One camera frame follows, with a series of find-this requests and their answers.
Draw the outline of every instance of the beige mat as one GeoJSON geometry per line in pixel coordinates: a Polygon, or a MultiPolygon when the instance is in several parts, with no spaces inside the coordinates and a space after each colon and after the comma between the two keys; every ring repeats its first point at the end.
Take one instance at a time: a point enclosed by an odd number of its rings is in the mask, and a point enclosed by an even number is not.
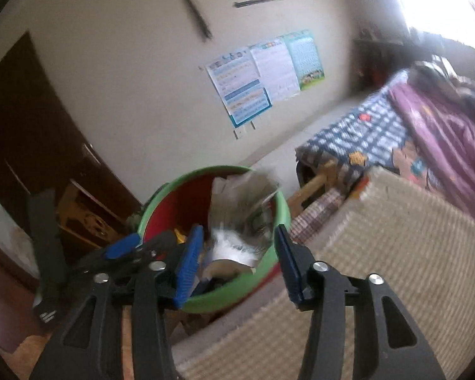
{"type": "MultiPolygon", "coordinates": [[[[381,169],[360,200],[348,201],[308,245],[342,274],[379,273],[408,308],[448,380],[475,355],[475,221],[433,194],[381,169]]],[[[295,379],[310,313],[298,312],[284,290],[261,292],[173,348],[188,380],[295,379]]],[[[353,324],[347,319],[343,379],[352,376],[353,324]]]]}

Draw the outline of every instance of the trash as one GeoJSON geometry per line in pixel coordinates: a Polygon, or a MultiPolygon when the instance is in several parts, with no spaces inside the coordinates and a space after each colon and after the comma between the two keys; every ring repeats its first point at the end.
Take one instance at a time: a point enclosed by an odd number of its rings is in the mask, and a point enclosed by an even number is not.
{"type": "Polygon", "coordinates": [[[211,239],[202,279],[254,273],[271,246],[271,198],[279,184],[266,171],[213,180],[208,228],[211,239]]]}

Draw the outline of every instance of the purple blanket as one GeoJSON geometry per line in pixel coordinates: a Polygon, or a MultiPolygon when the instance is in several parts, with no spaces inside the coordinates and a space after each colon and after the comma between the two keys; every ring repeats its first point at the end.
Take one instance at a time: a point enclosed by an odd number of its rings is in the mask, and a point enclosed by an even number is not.
{"type": "Polygon", "coordinates": [[[409,83],[394,86],[389,95],[447,200],[475,219],[475,96],[456,101],[409,83]]]}

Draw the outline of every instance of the floor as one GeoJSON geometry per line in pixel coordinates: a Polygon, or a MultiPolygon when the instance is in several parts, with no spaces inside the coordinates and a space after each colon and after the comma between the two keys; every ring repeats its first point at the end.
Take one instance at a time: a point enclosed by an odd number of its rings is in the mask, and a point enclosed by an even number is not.
{"type": "Polygon", "coordinates": [[[337,121],[352,108],[358,106],[365,99],[366,94],[367,93],[359,93],[342,101],[329,112],[316,118],[299,133],[293,135],[280,147],[261,158],[258,162],[252,165],[252,168],[256,170],[259,168],[271,170],[273,175],[281,184],[283,195],[286,199],[289,198],[293,193],[299,190],[299,183],[296,175],[297,161],[295,148],[310,139],[321,129],[337,121]]]}

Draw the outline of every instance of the screw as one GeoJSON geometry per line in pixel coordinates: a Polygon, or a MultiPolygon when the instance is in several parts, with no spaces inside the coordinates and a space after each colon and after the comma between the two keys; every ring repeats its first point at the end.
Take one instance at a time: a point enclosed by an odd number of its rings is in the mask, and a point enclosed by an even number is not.
{"type": "Polygon", "coordinates": [[[149,268],[153,271],[161,271],[166,269],[166,264],[163,261],[152,261],[149,268]]]}
{"type": "Polygon", "coordinates": [[[371,281],[371,283],[376,284],[376,285],[383,284],[384,282],[383,278],[381,278],[381,276],[379,276],[378,274],[371,274],[368,278],[371,281]]]}
{"type": "Polygon", "coordinates": [[[313,269],[316,271],[327,271],[329,270],[329,266],[325,264],[323,261],[316,261],[313,263],[313,269]]]}
{"type": "Polygon", "coordinates": [[[93,276],[93,281],[98,284],[107,283],[109,281],[109,276],[105,273],[95,274],[93,276]]]}

